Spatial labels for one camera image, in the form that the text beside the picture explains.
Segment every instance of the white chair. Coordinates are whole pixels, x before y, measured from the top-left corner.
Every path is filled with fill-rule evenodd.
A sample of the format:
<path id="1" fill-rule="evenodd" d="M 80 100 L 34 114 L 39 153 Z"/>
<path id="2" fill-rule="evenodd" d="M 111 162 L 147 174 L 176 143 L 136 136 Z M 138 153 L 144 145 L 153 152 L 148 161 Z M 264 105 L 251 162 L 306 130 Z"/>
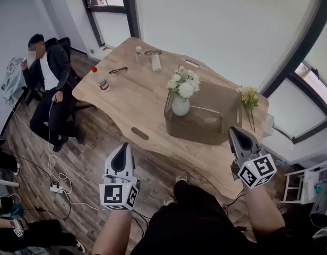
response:
<path id="1" fill-rule="evenodd" d="M 281 200 L 281 203 L 307 204 L 307 203 L 314 202 L 315 185 L 318 184 L 320 181 L 319 174 L 325 170 L 327 170 L 327 160 L 308 169 L 285 174 L 286 186 L 285 186 L 284 198 L 283 200 Z M 296 176 L 299 178 L 298 187 L 289 186 L 291 176 Z M 295 200 L 286 200 L 289 190 L 298 190 L 297 198 Z"/>

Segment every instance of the hand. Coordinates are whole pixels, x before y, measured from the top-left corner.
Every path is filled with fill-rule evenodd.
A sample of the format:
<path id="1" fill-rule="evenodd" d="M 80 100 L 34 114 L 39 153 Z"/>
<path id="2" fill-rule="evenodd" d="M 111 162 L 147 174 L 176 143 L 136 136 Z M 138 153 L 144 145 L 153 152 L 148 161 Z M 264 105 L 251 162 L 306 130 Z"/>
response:
<path id="1" fill-rule="evenodd" d="M 28 69 L 27 60 L 25 60 L 25 62 L 21 62 L 21 68 L 22 68 L 22 71 Z"/>
<path id="2" fill-rule="evenodd" d="M 63 92 L 58 91 L 53 95 L 52 101 L 55 103 L 60 103 L 63 100 Z"/>

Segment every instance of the man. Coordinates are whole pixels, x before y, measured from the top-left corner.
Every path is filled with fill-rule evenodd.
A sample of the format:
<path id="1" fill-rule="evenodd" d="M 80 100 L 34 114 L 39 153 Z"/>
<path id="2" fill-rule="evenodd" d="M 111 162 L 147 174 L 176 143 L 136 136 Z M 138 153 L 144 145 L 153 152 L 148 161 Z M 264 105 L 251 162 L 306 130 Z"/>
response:
<path id="1" fill-rule="evenodd" d="M 284 220 L 263 186 L 244 185 L 248 213 L 257 243 L 236 229 L 214 196 L 178 177 L 173 199 L 149 222 L 136 254 L 299 254 L 311 253 L 311 239 L 300 239 Z M 112 211 L 92 254 L 124 255 L 130 235 L 131 211 Z"/>
<path id="2" fill-rule="evenodd" d="M 45 90 L 45 95 L 30 121 L 30 129 L 53 144 L 54 152 L 60 151 L 68 137 L 76 137 L 82 143 L 77 124 L 66 121 L 69 117 L 68 107 L 73 101 L 71 92 L 77 81 L 71 74 L 71 65 L 65 50 L 56 39 L 45 42 L 40 34 L 31 37 L 28 49 L 35 61 L 30 69 L 27 61 L 21 63 L 25 82 L 30 89 L 40 83 Z"/>
<path id="3" fill-rule="evenodd" d="M 16 228 L 23 231 L 23 236 L 16 235 Z M 53 245 L 72 246 L 85 252 L 84 246 L 73 234 L 62 232 L 58 220 L 26 224 L 22 220 L 0 218 L 0 250 L 15 252 L 28 247 L 50 248 Z"/>

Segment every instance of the electrical outlet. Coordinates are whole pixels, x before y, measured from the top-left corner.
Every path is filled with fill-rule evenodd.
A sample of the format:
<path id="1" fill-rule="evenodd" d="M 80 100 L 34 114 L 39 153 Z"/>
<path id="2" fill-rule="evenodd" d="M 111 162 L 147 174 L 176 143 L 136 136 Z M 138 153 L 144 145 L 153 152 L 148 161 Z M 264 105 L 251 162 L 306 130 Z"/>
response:
<path id="1" fill-rule="evenodd" d="M 63 191 L 64 191 L 62 186 L 57 186 L 54 184 L 53 184 L 53 186 L 50 186 L 50 190 L 51 190 L 51 192 L 54 192 L 54 193 L 63 193 Z"/>

